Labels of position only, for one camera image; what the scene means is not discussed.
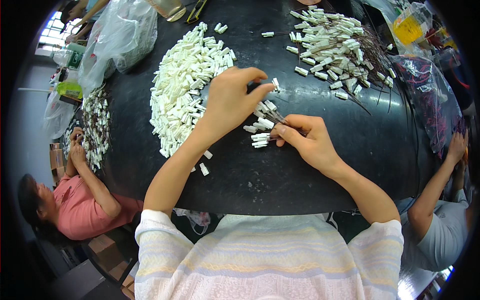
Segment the window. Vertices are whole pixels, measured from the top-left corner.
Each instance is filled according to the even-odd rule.
[[[47,23],[47,26],[42,31],[38,41],[38,47],[45,50],[56,51],[65,46],[65,38],[72,33],[77,33],[79,28],[75,28],[72,32],[73,25],[80,22],[80,19],[75,19],[70,22],[63,33],[60,31],[63,28],[63,23],[60,21],[61,12],[53,13],[53,16]]]

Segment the black table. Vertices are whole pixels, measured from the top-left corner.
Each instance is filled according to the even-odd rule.
[[[425,130],[412,121],[409,109],[398,92],[382,93],[363,89],[359,100],[370,116],[350,100],[334,97],[329,83],[313,75],[294,72],[297,56],[286,51],[288,35],[263,38],[266,31],[291,31],[299,20],[289,15],[301,8],[297,1],[210,0],[202,21],[208,24],[205,36],[215,36],[233,49],[239,68],[257,67],[270,78],[277,77],[281,92],[266,99],[289,113],[324,118],[333,145],[346,163],[384,189],[394,200],[415,195],[432,176],[435,158]],[[158,152],[160,140],[153,136],[149,120],[153,72],[165,52],[195,24],[167,23],[159,16],[158,39],[153,51],[129,74],[116,72],[107,89],[114,99],[111,148],[98,172],[115,193],[143,199],[150,181],[166,159]],[[213,31],[221,22],[228,30]],[[303,68],[309,65],[301,63]],[[207,99],[208,86],[202,91]],[[256,118],[250,116],[244,125]],[[250,134],[242,126],[210,148],[212,159],[204,156],[210,174],[203,176],[197,164],[185,185],[177,207],[197,211],[245,215],[296,215],[332,212],[356,207],[349,194],[334,181],[305,163],[290,145],[271,143],[254,149]]]

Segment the green label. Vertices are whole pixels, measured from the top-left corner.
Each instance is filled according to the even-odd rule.
[[[68,61],[67,67],[72,69],[78,69],[80,62],[82,61],[83,54],[80,52],[73,51],[70,60]]]

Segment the fingernail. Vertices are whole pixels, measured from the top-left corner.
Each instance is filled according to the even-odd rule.
[[[277,130],[279,134],[284,134],[285,130],[287,130],[287,127],[285,125],[279,124]]]

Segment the gray t-shirt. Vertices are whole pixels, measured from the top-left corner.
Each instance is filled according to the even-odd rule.
[[[455,201],[456,203],[441,200],[437,202],[432,223],[420,241],[408,222],[407,213],[400,216],[405,239],[402,263],[437,272],[456,261],[468,235],[465,219],[468,202],[463,190],[457,191]]]

